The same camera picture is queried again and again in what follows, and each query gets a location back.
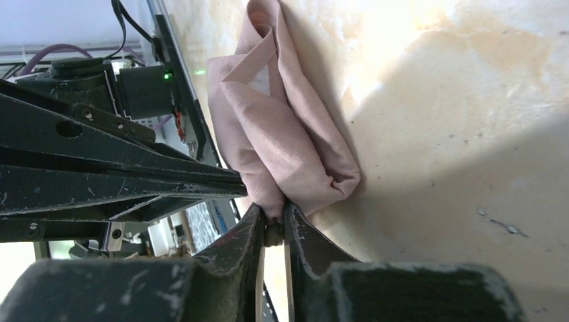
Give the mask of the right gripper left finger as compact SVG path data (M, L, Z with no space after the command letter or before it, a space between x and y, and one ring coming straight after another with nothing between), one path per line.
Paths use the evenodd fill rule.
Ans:
M261 321L266 220L252 204L242 220L191 259L183 321Z

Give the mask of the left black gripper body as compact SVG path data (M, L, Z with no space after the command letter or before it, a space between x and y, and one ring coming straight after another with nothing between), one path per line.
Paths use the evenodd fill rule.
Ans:
M1 82L1 241L121 248L127 222L196 201L177 151L75 116L75 106Z

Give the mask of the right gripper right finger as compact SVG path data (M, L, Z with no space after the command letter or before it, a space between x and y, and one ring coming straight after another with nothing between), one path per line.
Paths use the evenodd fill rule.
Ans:
M299 206L286 202L284 252L291 321L338 321L333 283L327 271L334 262L357 262L313 224Z

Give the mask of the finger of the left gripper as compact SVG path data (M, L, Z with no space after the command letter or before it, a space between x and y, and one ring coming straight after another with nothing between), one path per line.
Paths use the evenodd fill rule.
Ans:
M153 221L204 201L245 195L240 182L1 167L2 218Z
M168 158L158 152L7 95L1 96L1 148L14 165L167 178L160 165Z

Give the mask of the pink underwear cream waistband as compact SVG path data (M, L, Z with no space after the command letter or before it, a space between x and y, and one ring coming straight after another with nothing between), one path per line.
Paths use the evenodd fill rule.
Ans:
M304 75L278 1L249 1L236 51L207 63L208 108L225 163L280 220L349 197L360 168Z

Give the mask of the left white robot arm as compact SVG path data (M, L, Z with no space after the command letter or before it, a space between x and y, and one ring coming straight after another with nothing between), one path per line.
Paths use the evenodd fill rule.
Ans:
M126 223L204 204L234 225L239 176L223 169L177 63L114 73L105 58L54 62L1 82L1 241L120 249Z

